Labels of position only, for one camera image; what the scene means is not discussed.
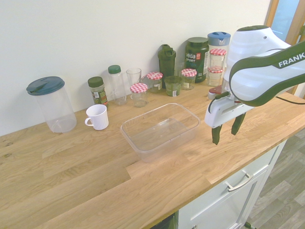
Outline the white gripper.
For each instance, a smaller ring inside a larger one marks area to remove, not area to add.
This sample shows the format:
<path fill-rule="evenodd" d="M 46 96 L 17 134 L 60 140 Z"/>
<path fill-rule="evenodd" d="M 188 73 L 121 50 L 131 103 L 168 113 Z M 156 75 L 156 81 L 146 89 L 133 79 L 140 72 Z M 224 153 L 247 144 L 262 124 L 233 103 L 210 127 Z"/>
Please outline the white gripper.
<path fill-rule="evenodd" d="M 231 134 L 236 135 L 244 121 L 246 112 L 253 109 L 252 106 L 236 103 L 230 94 L 217 95 L 209 104 L 205 123 L 212 128 L 212 142 L 218 145 L 222 124 L 235 118 Z"/>

